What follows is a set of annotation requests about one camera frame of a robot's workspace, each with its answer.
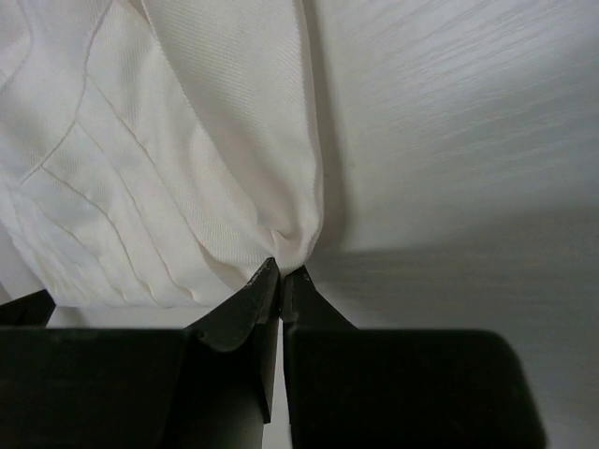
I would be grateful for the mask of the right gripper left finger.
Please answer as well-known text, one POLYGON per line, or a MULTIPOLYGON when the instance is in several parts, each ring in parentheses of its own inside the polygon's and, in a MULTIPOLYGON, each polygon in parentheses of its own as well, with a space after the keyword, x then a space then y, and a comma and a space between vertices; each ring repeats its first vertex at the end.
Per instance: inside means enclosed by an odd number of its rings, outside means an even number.
POLYGON ((280 271, 181 329, 1 326, 5 448, 258 448, 280 271))

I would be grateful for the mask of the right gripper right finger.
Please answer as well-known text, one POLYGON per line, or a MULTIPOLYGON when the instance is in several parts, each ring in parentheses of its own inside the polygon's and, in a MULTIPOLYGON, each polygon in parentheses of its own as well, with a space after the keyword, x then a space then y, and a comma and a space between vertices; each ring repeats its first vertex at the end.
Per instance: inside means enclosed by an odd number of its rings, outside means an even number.
POLYGON ((475 329, 352 325, 305 268, 285 278, 284 372, 296 448, 543 448, 519 359, 475 329))

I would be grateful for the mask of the white pleated skirt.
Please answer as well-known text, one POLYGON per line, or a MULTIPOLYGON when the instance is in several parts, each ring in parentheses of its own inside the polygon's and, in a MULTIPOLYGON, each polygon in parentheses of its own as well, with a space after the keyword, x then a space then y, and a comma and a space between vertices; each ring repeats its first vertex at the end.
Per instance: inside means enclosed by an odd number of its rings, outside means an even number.
POLYGON ((324 221, 299 1, 5 1, 1 221, 61 306, 206 307, 324 221))

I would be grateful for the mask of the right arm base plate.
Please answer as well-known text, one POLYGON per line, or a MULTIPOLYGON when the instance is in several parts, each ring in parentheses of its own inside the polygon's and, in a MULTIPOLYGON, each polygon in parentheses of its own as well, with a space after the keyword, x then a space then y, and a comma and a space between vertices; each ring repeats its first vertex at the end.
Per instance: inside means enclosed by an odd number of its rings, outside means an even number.
POLYGON ((0 325, 45 327, 55 307, 51 295, 41 290, 3 304, 0 307, 0 325))

